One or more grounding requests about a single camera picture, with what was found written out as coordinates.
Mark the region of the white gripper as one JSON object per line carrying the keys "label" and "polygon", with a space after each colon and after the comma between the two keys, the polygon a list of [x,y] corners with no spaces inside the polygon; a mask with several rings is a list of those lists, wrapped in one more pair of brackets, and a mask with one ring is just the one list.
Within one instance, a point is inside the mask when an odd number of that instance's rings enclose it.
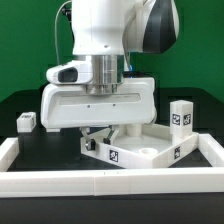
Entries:
{"label": "white gripper", "polygon": [[41,101],[41,123],[46,129],[82,127],[88,151],[96,141],[88,135],[91,126],[107,126],[110,131],[104,144],[112,145],[121,124],[143,124],[153,121],[155,81],[152,77],[124,78],[114,93],[90,94],[87,85],[93,81],[90,61],[71,61],[46,72],[49,84]]}

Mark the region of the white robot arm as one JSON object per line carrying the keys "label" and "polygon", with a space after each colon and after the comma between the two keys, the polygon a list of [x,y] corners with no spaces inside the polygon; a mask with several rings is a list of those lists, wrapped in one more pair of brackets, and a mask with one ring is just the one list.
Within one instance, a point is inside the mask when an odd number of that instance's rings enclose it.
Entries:
{"label": "white robot arm", "polygon": [[152,77],[132,70],[132,52],[161,54],[177,40],[174,0],[72,0],[75,58],[46,72],[41,123],[49,131],[78,127],[87,150],[96,148],[91,127],[109,127],[112,143],[121,125],[156,117]]}

